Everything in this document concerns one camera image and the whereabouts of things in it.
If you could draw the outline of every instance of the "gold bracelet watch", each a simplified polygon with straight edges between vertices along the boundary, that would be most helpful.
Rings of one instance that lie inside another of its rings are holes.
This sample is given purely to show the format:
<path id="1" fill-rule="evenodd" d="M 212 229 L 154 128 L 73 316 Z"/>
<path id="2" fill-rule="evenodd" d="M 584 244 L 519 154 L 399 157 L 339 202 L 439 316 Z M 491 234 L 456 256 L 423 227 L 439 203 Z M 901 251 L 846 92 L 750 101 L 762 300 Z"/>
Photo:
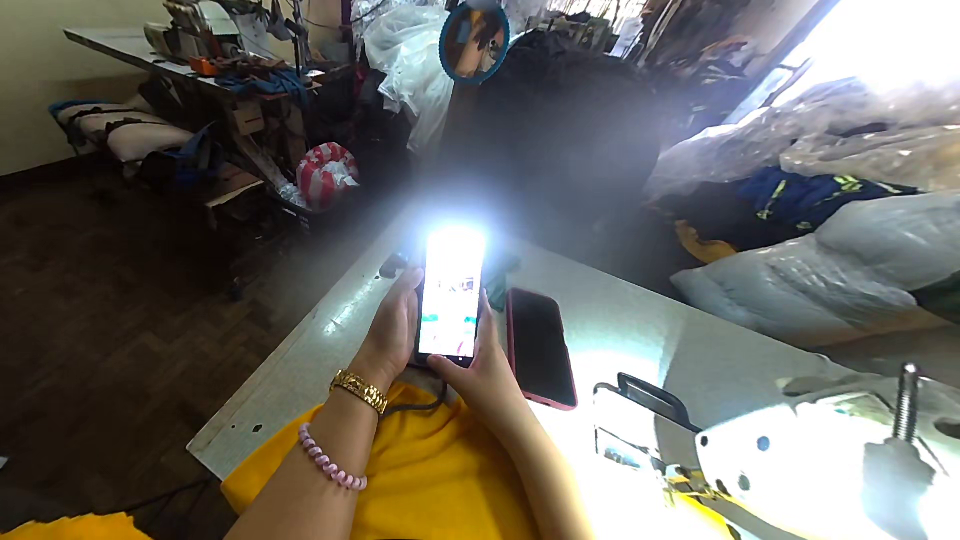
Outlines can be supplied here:
<path id="1" fill-rule="evenodd" d="M 336 377 L 330 382 L 331 392 L 334 386 L 340 386 L 347 390 L 347 392 L 367 402 L 367 405 L 376 409 L 377 414 L 382 415 L 383 411 L 387 410 L 387 396 L 384 396 L 383 392 L 376 386 L 367 384 L 365 380 L 353 375 L 346 369 L 338 371 Z"/>

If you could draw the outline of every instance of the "wooden floor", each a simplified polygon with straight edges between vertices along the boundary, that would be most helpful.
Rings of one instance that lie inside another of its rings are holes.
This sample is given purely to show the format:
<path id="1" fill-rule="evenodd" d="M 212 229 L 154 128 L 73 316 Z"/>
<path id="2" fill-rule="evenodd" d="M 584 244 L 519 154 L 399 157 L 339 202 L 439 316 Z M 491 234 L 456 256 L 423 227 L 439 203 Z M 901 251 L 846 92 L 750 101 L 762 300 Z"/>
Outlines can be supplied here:
<path id="1" fill-rule="evenodd" d="M 206 478 L 187 442 L 394 211 L 285 242 L 232 302 L 217 238 L 109 167 L 48 167 L 0 190 L 0 531 Z M 160 506 L 135 514 L 156 539 L 219 538 L 235 519 L 216 483 L 154 519 Z"/>

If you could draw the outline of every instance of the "white table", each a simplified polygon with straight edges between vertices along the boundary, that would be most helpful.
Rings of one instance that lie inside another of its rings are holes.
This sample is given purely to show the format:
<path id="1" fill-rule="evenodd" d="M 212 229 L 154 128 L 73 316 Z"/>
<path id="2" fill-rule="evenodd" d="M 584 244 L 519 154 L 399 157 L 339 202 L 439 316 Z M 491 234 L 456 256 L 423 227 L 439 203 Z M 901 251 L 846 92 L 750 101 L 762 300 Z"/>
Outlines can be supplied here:
<path id="1" fill-rule="evenodd" d="M 189 452 L 218 478 L 325 401 L 329 381 L 349 364 L 393 283 L 379 279 L 378 269 L 415 228 L 417 214 L 415 208 L 401 213 L 190 442 Z M 489 242 L 521 259 L 508 286 L 560 304 L 580 406 L 569 412 L 530 407 L 571 462 L 605 461 L 594 452 L 592 392 L 598 382 L 616 384 L 618 372 L 665 385 L 685 401 L 691 422 L 706 427 L 779 403 L 776 379 L 846 371 L 526 242 Z M 664 458 L 689 463 L 692 435 L 673 431 L 660 442 Z M 598 476 L 596 467 L 605 465 L 577 467 L 583 489 L 610 493 L 609 476 Z M 589 496 L 588 504 L 597 515 L 615 508 L 601 496 Z"/>
<path id="2" fill-rule="evenodd" d="M 164 77 L 195 81 L 206 90 L 232 97 L 230 90 L 217 85 L 212 77 L 197 77 L 186 63 L 170 61 L 150 46 L 142 28 L 64 28 L 67 39 L 80 43 L 134 67 Z"/>

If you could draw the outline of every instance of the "forearm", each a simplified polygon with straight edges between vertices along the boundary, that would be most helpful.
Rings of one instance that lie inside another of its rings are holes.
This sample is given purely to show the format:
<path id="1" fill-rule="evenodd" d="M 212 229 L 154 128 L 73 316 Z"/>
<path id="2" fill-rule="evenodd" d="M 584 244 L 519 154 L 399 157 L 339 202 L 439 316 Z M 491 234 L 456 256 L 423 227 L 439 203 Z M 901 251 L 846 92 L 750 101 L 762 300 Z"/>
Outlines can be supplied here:
<path id="1" fill-rule="evenodd" d="M 540 536 L 593 538 L 573 471 L 533 412 L 517 415 L 497 436 L 520 474 Z"/>
<path id="2" fill-rule="evenodd" d="M 390 386 L 376 373 L 365 371 L 356 359 L 349 370 L 384 393 Z M 310 434 L 338 467 L 363 476 L 377 421 L 373 407 L 336 387 L 314 417 Z M 326 477 L 297 444 L 227 539 L 348 538 L 356 500 L 357 491 Z"/>

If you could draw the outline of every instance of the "wrist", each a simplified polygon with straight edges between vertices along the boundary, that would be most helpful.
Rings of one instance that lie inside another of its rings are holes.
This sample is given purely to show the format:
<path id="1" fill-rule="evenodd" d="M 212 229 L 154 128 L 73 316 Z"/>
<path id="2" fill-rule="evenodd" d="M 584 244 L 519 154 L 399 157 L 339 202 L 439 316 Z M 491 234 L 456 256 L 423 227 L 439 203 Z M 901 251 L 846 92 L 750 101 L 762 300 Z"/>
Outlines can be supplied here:
<path id="1" fill-rule="evenodd" d="M 382 360 L 376 362 L 366 356 L 357 355 L 357 357 L 353 359 L 353 362 L 350 363 L 347 371 L 363 379 L 366 384 L 370 384 L 386 394 L 387 390 L 390 389 L 390 385 L 394 383 L 396 375 L 390 373 L 387 366 L 382 364 Z"/>
<path id="2" fill-rule="evenodd" d="M 522 445 L 524 440 L 536 434 L 538 430 L 542 430 L 540 421 L 537 420 L 537 416 L 525 399 L 519 400 L 516 406 L 510 407 L 509 413 L 498 416 L 494 422 L 491 422 L 490 430 L 500 444 L 508 450 L 516 445 Z"/>

